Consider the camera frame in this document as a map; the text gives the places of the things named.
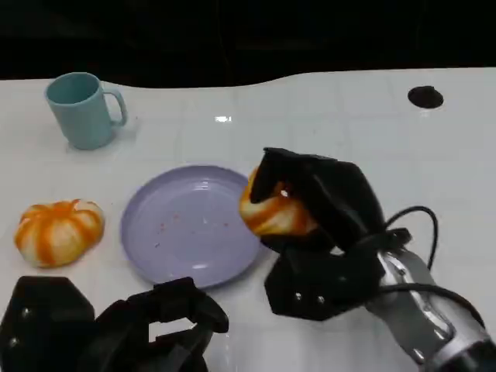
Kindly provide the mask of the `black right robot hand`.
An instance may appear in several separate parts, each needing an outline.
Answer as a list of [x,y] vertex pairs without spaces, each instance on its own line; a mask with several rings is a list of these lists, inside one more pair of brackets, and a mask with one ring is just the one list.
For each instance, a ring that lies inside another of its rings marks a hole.
[[265,202],[277,183],[303,204],[316,227],[301,236],[286,233],[261,236],[266,247],[346,251],[363,238],[385,230],[384,214],[363,172],[353,163],[316,154],[266,147],[250,192],[254,203]]

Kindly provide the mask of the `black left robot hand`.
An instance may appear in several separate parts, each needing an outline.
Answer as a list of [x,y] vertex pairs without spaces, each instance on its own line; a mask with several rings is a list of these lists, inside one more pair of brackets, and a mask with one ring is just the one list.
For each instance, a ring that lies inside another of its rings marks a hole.
[[[187,319],[192,328],[149,340],[149,326]],[[95,320],[79,371],[207,371],[204,353],[216,333],[229,330],[220,305],[192,278],[156,284],[110,305]]]

